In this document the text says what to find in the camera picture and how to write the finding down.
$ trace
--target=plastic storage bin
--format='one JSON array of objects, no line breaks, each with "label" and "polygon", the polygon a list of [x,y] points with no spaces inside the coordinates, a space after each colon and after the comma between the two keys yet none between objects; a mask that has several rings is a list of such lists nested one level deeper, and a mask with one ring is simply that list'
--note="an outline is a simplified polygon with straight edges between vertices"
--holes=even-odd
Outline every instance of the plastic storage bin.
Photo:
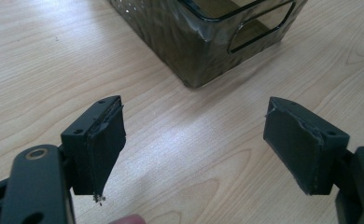
[{"label": "plastic storage bin", "polygon": [[188,87],[280,41],[307,0],[110,0]]}]

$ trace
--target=screw hole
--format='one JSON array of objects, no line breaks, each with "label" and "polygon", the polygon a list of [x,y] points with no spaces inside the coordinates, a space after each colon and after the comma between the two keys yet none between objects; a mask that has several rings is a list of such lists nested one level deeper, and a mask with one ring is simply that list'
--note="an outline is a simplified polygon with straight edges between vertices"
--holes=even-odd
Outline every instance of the screw hole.
[{"label": "screw hole", "polygon": [[37,149],[34,149],[30,152],[28,152],[26,155],[25,155],[25,159],[27,160],[37,160],[37,159],[40,159],[42,157],[45,157],[46,154],[48,154],[48,149],[47,148],[37,148]]},{"label": "screw hole", "polygon": [[83,133],[83,130],[81,129],[76,129],[73,131],[74,134],[80,134],[80,133]]},{"label": "screw hole", "polygon": [[22,224],[37,224],[40,223],[43,219],[42,213],[33,213],[32,215],[25,218],[25,220],[22,222]]}]

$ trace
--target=wooden table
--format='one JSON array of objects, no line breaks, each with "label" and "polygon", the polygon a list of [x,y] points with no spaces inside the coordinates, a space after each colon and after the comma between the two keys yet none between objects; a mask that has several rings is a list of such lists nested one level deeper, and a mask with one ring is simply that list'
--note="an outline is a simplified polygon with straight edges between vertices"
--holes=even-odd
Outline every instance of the wooden table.
[{"label": "wooden table", "polygon": [[309,1],[280,44],[198,90],[106,0],[0,1],[0,180],[116,94],[127,144],[103,206],[74,197],[77,223],[336,223],[337,188],[304,195],[263,141],[264,115],[288,98],[364,146],[364,0]]}]

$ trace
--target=fingertip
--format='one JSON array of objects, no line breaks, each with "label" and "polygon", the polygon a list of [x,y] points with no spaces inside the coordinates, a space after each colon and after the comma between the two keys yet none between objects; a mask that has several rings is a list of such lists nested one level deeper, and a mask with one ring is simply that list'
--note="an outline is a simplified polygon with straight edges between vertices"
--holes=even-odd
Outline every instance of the fingertip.
[{"label": "fingertip", "polygon": [[121,219],[113,221],[110,224],[147,224],[147,223],[144,221],[144,219],[141,216],[134,214],[134,215],[123,217]]}]

